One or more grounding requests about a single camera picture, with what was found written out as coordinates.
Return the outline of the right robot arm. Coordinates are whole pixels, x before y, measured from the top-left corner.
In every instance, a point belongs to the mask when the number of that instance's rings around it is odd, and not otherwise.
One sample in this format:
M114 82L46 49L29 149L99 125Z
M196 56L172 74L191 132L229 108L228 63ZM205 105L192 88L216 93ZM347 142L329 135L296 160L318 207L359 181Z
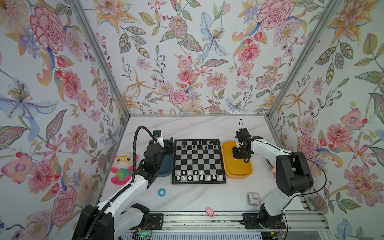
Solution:
M260 136L252 137L246 128L236 131L235 139L236 146L232 150L234 159L247 164L253 154L259 154L275 166L278 188L261 205L257 216L258 224L269 228L283 217L293 198L313 187L307 158L301 152L290 152L270 144Z

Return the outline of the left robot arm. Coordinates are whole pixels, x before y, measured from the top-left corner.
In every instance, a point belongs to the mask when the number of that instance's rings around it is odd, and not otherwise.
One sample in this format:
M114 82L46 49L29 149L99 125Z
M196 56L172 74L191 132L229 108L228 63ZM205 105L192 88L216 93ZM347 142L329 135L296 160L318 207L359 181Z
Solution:
M133 183L126 183L113 196L81 212L73 240L117 240L126 231L143 229L149 223L150 210L134 200L145 192L159 176L166 155L174 149L173 139L165 147L149 143Z

